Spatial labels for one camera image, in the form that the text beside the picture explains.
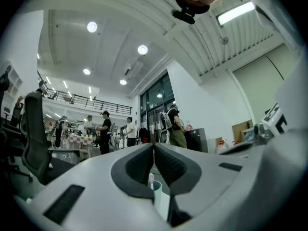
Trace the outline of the black framed glass door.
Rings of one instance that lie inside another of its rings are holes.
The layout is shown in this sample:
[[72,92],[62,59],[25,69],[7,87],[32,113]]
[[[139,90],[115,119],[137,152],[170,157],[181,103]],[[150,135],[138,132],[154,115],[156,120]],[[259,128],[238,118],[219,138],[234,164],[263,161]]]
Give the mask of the black framed glass door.
[[161,113],[175,103],[173,89],[168,74],[159,78],[148,90],[140,96],[141,126],[147,129],[149,142],[159,142],[161,132],[165,129]]

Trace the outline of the cardboard box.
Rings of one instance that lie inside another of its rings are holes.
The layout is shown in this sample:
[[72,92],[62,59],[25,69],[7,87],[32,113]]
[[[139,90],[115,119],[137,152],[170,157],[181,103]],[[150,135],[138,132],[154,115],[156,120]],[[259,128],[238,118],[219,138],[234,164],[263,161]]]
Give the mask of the cardboard box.
[[248,131],[249,129],[253,128],[252,120],[247,120],[242,123],[238,123],[232,126],[233,131],[233,138],[235,143],[243,142],[244,141],[244,132]]

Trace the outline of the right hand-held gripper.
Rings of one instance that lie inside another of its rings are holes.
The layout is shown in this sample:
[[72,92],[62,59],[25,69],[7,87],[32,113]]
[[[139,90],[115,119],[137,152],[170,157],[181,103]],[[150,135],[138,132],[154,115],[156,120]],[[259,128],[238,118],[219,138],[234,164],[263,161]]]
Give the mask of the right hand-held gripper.
[[[282,113],[280,106],[275,103],[268,110],[261,122],[254,125],[255,141],[269,141],[273,137],[285,133],[287,130],[287,122]],[[251,142],[238,143],[230,148],[218,152],[219,155],[245,156],[250,153],[253,144]]]

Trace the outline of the person's white shirt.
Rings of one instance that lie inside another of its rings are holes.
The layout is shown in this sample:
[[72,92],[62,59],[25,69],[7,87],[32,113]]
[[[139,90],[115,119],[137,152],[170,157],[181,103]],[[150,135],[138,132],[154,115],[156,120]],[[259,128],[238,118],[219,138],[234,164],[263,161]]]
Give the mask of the person's white shirt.
[[276,94],[287,130],[265,145],[236,230],[308,231],[308,0],[251,1],[299,60]]

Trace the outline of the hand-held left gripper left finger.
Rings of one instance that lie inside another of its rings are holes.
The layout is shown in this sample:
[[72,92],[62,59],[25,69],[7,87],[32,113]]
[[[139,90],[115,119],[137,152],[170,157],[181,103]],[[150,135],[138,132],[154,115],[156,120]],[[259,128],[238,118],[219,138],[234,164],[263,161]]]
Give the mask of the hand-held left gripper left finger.
[[169,231],[146,180],[153,147],[88,159],[49,183],[30,203],[15,200],[40,231]]

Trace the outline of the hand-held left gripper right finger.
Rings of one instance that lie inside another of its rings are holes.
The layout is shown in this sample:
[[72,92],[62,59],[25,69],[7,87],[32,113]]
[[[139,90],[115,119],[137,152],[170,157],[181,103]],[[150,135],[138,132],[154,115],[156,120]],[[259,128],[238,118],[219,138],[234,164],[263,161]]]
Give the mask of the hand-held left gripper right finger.
[[170,191],[167,222],[178,231],[239,231],[239,208],[256,179],[262,150],[248,157],[154,145],[154,161]]

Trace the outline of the plastic jug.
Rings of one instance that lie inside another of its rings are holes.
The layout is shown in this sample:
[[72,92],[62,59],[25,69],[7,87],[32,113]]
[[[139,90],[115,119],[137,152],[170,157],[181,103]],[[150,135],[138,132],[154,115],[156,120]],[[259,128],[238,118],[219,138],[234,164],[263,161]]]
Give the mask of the plastic jug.
[[228,144],[224,140],[220,140],[215,149],[215,154],[222,154],[223,152],[227,151],[228,148],[229,148]]

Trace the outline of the pale mint cup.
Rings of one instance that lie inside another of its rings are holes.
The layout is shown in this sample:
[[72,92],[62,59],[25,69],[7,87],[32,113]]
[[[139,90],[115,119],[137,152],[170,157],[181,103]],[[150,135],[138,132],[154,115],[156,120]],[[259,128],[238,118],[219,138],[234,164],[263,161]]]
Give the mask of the pale mint cup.
[[162,191],[162,184],[154,181],[154,206],[163,220],[167,220],[170,196]]

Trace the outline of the checkered cloth table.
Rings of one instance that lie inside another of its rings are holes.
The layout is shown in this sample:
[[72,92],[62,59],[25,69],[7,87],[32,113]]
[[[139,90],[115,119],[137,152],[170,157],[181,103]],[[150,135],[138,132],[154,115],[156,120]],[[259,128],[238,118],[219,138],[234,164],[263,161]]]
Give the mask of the checkered cloth table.
[[79,150],[82,159],[88,159],[93,156],[94,138],[70,135],[67,141],[69,149]]

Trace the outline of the black cabinet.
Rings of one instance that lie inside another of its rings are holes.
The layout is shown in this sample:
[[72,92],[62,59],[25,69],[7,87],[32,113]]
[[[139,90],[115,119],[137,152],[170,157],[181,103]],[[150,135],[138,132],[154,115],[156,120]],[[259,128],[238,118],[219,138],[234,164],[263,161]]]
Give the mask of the black cabinet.
[[189,150],[208,153],[207,140],[204,128],[197,128],[185,132],[187,148]]

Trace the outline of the ceiling air vent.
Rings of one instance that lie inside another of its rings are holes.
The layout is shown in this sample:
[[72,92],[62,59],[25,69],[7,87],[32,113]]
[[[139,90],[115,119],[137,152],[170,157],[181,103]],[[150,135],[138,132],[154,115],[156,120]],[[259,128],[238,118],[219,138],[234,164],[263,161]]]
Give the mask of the ceiling air vent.
[[130,62],[127,61],[124,67],[124,76],[128,78],[136,77],[140,70],[143,68],[143,62],[135,61]]

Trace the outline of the grey backpack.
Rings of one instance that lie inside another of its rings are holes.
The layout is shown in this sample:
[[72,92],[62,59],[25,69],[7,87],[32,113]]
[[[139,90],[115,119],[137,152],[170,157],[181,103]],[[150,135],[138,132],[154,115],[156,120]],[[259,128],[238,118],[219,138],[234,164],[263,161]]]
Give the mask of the grey backpack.
[[169,130],[170,128],[172,128],[172,123],[170,121],[170,118],[168,116],[168,112],[161,112],[160,113],[160,119],[161,119],[161,123],[163,125],[163,130]]

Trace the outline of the black office chair with headrest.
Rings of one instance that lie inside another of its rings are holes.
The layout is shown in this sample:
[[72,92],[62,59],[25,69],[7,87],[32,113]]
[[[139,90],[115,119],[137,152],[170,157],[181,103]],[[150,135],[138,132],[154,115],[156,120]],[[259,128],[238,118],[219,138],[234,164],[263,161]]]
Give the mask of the black office chair with headrest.
[[26,176],[32,182],[33,177],[30,174],[21,172],[18,165],[9,163],[9,157],[14,159],[15,156],[21,156],[25,148],[23,143],[17,139],[21,136],[20,129],[8,125],[6,118],[1,118],[3,97],[9,86],[8,71],[5,70],[0,77],[0,171],[6,172],[9,180],[11,180],[11,173],[14,173]]

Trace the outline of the black mesh office chair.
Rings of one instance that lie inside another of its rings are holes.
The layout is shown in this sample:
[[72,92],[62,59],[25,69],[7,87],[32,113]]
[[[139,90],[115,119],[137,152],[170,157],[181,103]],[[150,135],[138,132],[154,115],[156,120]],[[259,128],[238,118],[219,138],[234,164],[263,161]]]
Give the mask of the black mesh office chair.
[[42,185],[47,185],[76,166],[76,163],[64,161],[63,156],[73,155],[77,158],[79,150],[58,150],[49,146],[45,135],[41,94],[31,92],[26,95],[24,107],[21,127],[26,129],[27,144],[22,162]]

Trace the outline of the black mezzanine railing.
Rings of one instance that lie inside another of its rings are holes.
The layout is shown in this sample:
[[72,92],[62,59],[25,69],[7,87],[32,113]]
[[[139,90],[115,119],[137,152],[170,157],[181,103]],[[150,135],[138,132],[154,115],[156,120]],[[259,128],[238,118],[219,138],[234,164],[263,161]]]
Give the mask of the black mezzanine railing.
[[69,92],[56,90],[55,88],[49,88],[47,85],[48,83],[47,77],[43,77],[39,73],[39,71],[38,71],[38,83],[39,87],[43,91],[43,97],[50,100],[59,101],[71,105],[78,105],[81,107],[92,108],[96,110],[103,110],[103,111],[107,110],[122,115],[132,114],[132,107],[130,106],[101,101],[93,99],[91,97],[85,97],[77,94],[71,94]]

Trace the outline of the long ceiling light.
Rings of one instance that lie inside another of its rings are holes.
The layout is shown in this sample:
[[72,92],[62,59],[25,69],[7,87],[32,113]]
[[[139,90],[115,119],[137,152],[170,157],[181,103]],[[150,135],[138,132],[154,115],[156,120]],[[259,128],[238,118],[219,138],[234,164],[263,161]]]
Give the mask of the long ceiling light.
[[243,3],[237,7],[234,7],[226,12],[223,12],[217,16],[217,21],[219,26],[223,26],[224,24],[230,22],[231,20],[246,14],[255,9],[254,4],[250,2]]

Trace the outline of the dark clothes rack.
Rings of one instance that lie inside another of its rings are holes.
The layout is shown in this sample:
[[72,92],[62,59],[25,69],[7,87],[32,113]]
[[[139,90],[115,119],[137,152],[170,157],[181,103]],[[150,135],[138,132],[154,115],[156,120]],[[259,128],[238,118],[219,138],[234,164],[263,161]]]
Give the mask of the dark clothes rack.
[[136,143],[137,144],[144,144],[150,142],[150,134],[149,131],[144,128],[140,127],[137,129],[137,136],[136,136]]

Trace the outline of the white wall shelf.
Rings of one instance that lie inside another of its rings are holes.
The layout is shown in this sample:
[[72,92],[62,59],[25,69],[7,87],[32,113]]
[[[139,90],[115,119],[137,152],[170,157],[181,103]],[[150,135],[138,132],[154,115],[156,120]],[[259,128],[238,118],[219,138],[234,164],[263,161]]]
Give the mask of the white wall shelf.
[[4,92],[3,105],[10,109],[19,97],[18,94],[23,81],[10,61],[5,61],[0,66],[0,76],[5,74],[5,72],[8,73],[9,87]]

